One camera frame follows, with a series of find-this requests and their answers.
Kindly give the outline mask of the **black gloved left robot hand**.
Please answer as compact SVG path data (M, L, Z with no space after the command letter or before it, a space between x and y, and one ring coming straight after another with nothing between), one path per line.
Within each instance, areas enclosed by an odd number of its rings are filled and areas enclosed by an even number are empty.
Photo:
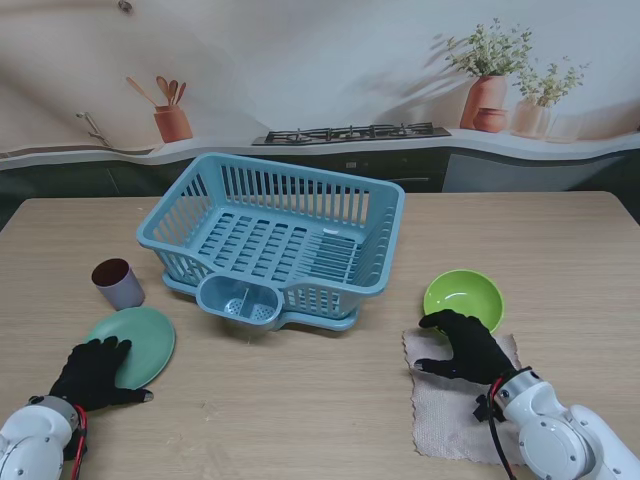
M76 345L49 395L86 412L150 402L154 395L149 390L120 388L115 384L131 347L130 340L120 341L116 336Z

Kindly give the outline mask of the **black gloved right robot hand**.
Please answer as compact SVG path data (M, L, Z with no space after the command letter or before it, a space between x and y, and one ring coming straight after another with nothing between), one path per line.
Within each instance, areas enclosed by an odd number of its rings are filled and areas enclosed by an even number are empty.
M516 371L489 330L476 317L446 309L425 315L419 326L444 332L453 352L449 360L417 360L414 367L422 372L491 385Z

